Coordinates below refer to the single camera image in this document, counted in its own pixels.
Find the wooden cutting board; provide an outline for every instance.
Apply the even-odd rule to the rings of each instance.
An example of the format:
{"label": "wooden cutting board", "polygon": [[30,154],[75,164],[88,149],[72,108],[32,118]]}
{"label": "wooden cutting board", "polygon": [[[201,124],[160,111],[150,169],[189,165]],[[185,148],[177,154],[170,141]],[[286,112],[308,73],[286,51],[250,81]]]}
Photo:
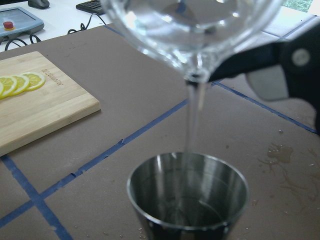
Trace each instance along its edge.
{"label": "wooden cutting board", "polygon": [[0,99],[0,156],[101,109],[99,101],[39,52],[0,60],[0,76],[37,72],[45,84]]}

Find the pouring liquid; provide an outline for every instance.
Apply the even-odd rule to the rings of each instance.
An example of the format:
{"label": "pouring liquid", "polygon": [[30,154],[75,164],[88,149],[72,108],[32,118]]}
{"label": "pouring liquid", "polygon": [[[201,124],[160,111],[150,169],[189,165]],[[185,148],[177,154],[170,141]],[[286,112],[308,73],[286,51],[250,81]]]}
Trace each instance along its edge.
{"label": "pouring liquid", "polygon": [[188,193],[188,153],[192,153],[197,138],[199,114],[202,111],[207,83],[188,84],[187,132],[182,166],[174,166],[175,174],[180,176],[174,182],[175,198],[169,202],[165,221],[180,226],[205,226],[219,223],[222,217],[210,205]]}

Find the metal cup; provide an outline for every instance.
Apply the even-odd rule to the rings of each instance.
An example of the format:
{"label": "metal cup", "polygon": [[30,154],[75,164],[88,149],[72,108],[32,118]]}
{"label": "metal cup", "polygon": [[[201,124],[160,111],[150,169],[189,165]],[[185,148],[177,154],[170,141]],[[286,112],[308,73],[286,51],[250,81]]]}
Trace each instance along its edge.
{"label": "metal cup", "polygon": [[249,201],[237,169],[197,153],[148,159],[131,173],[127,192],[149,240],[224,239]]}

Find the white table surface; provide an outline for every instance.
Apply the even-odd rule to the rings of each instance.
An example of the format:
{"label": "white table surface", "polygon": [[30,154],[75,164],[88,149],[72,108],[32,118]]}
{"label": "white table surface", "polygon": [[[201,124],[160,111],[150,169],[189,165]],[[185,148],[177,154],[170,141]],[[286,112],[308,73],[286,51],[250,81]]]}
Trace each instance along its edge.
{"label": "white table surface", "polygon": [[[35,33],[35,35],[37,35],[43,41],[66,35],[68,33],[68,30],[70,29],[75,29],[78,31],[80,30],[81,23],[86,26],[88,24],[91,13],[76,9],[77,4],[86,1],[88,0],[49,0],[50,7],[47,9],[36,9],[33,7],[29,7],[28,1],[24,1],[0,5],[0,10],[12,7],[22,7],[43,20],[44,28],[41,31]],[[103,14],[100,17],[106,24],[109,24],[111,22],[107,18],[106,14]],[[88,29],[98,27],[103,24],[104,23],[101,21],[101,19],[98,16],[94,15],[92,16]],[[19,38],[25,41],[27,44],[31,44],[29,35],[24,34]],[[0,44],[0,52],[3,52],[5,50],[6,43],[6,41],[3,41]],[[9,49],[13,48],[17,48],[17,46],[11,44]]]}

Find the liquid puddle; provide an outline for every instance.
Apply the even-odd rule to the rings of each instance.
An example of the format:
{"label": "liquid puddle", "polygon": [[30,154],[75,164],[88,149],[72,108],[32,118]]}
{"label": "liquid puddle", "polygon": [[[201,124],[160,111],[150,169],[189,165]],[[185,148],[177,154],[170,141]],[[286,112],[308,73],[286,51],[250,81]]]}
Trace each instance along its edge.
{"label": "liquid puddle", "polygon": [[272,146],[268,149],[267,156],[276,159],[280,163],[288,164],[291,161],[293,151],[292,147],[272,143]]}
{"label": "liquid puddle", "polygon": [[[306,212],[307,210],[314,210],[317,209],[319,206],[315,206],[319,201],[320,196],[320,163],[317,153],[312,148],[307,148],[309,152],[308,157],[313,159],[312,164],[307,163],[310,169],[307,169],[309,172],[305,172],[303,170],[299,171],[298,174],[302,174],[304,178],[295,177],[293,178],[289,170],[287,169],[288,164],[292,161],[292,153],[293,149],[291,147],[287,147],[284,145],[277,145],[272,143],[271,146],[268,148],[267,156],[265,160],[260,160],[259,167],[262,165],[267,165],[269,167],[269,172],[273,172],[274,176],[276,176],[275,170],[281,170],[281,174],[279,176],[279,172],[277,171],[277,175],[281,177],[283,180],[280,182],[279,187],[281,189],[289,191],[292,194],[293,198],[296,200],[297,208],[295,210],[286,209],[283,213],[287,215],[297,215],[301,214],[302,212]],[[291,208],[295,206],[295,204],[290,201]]]}

